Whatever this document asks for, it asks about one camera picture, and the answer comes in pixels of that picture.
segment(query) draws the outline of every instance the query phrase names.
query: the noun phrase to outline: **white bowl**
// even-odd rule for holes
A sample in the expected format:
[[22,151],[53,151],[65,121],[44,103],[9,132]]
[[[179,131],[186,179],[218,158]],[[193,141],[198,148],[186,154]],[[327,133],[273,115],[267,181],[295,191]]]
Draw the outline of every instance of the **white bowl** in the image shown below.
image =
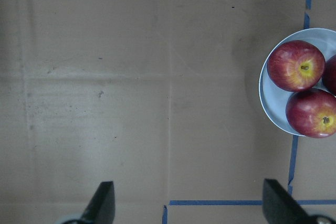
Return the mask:
[[[316,46],[323,53],[326,61],[336,55],[336,31],[324,28],[310,28],[289,35],[269,53],[262,66],[259,78],[259,97],[265,113],[276,126],[290,134],[303,136],[289,125],[286,118],[286,104],[293,92],[285,91],[276,86],[267,72],[267,60],[272,52],[281,44],[297,39]],[[326,90],[321,80],[316,84],[315,88]]]

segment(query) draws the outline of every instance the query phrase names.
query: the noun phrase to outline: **screw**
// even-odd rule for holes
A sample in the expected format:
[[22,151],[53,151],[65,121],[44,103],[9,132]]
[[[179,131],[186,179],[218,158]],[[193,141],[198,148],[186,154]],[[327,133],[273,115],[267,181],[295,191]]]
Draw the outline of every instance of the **screw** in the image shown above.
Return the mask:
[[318,217],[316,219],[317,224],[331,224],[330,220],[325,217]]

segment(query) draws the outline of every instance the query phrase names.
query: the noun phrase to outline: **bowl of apples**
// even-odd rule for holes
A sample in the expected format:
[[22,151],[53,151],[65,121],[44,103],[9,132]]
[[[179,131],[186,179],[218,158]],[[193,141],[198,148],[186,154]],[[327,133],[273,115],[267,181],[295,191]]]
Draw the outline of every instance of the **bowl of apples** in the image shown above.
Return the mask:
[[261,69],[259,97],[269,119],[298,136],[336,132],[336,31],[310,28],[283,39]]

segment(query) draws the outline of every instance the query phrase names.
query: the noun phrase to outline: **apple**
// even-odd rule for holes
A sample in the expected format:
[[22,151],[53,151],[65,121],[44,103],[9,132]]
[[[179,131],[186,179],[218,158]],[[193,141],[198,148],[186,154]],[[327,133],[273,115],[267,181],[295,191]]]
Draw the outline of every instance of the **apple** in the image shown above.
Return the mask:
[[310,89],[320,80],[325,62],[316,46],[303,40],[292,40],[271,53],[267,71],[276,86],[298,92]]
[[336,55],[325,63],[322,83],[331,93],[336,95]]
[[330,136],[336,132],[336,97],[316,88],[294,93],[286,105],[286,118],[302,135]]

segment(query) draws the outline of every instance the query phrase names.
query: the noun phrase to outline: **round bowl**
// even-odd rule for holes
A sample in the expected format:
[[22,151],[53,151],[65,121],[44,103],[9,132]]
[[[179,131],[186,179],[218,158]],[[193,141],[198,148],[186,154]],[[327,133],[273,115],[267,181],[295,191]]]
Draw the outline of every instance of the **round bowl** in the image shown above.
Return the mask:
[[[276,126],[290,134],[303,136],[289,125],[286,118],[286,104],[293,92],[288,92],[277,87],[267,72],[267,60],[272,52],[281,44],[297,39],[304,40],[316,46],[323,53],[326,61],[336,55],[336,31],[324,28],[310,28],[289,35],[269,53],[262,66],[259,78],[259,97],[265,113]],[[321,79],[314,87],[327,91],[322,85]]]

